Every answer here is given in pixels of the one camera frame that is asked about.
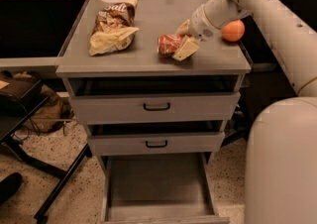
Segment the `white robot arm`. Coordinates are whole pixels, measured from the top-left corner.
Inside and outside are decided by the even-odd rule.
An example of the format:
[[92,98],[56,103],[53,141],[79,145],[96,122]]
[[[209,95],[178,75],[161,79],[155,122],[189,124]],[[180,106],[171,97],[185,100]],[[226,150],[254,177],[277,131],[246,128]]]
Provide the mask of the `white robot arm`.
[[292,98],[254,120],[245,171],[245,224],[317,224],[316,33],[279,0],[209,0],[180,32],[208,41],[236,20],[252,17],[274,56],[254,70],[281,74]]

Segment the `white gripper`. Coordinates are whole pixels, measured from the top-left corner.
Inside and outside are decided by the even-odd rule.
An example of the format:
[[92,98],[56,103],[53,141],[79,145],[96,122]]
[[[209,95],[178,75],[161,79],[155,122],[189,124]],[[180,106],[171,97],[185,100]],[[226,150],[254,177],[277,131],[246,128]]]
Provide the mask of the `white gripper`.
[[199,50],[200,40],[210,41],[219,33],[219,30],[207,19],[204,4],[202,4],[192,13],[190,20],[184,21],[175,33],[185,37],[172,58],[183,61]]

